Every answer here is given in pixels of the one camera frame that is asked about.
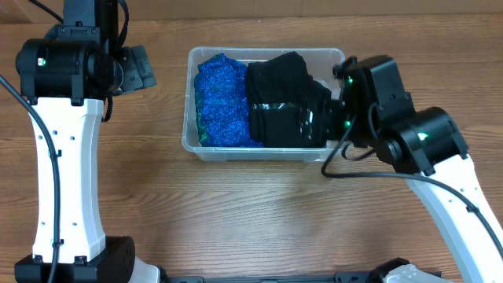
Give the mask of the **large black garment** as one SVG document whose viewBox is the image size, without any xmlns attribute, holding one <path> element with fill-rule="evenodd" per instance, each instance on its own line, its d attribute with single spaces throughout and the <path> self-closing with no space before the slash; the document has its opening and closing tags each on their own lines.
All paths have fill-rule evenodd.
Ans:
<svg viewBox="0 0 503 283">
<path fill-rule="evenodd" d="M 248 65 L 245 88 L 251 138 L 266 148 L 323 148 L 326 141 L 303 138 L 300 109 L 305 103 L 331 98 L 331 91 L 314 80 L 297 52 Z"/>
</svg>

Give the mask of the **blue sequin garment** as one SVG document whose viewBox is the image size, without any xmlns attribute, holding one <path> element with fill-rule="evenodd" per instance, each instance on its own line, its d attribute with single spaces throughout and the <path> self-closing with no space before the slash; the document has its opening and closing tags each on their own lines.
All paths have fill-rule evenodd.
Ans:
<svg viewBox="0 0 503 283">
<path fill-rule="evenodd" d="M 251 138 L 244 77 L 248 67 L 219 53 L 198 65 L 196 126 L 203 147 L 261 148 Z"/>
</svg>

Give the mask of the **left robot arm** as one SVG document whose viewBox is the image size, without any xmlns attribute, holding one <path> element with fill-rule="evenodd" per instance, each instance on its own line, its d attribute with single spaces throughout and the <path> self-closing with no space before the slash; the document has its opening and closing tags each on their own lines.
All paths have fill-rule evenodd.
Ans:
<svg viewBox="0 0 503 283">
<path fill-rule="evenodd" d="M 155 86 L 143 46 L 125 45 L 124 1 L 67 1 L 41 39 L 16 58 L 35 133 L 39 216 L 31 254 L 15 264 L 18 282 L 162 282 L 160 267 L 135 253 L 127 236 L 102 227 L 97 193 L 100 127 L 113 99 Z"/>
</svg>

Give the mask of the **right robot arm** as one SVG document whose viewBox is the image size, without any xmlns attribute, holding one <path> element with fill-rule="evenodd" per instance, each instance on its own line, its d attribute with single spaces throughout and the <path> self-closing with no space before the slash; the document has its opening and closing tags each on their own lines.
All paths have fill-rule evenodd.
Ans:
<svg viewBox="0 0 503 283">
<path fill-rule="evenodd" d="M 466 282 L 502 280 L 502 228 L 492 212 L 451 116 L 417 111 L 395 60 L 386 55 L 334 66 L 340 81 L 335 139 L 370 147 L 392 172 L 331 173 L 327 178 L 401 178 L 433 218 Z"/>
</svg>

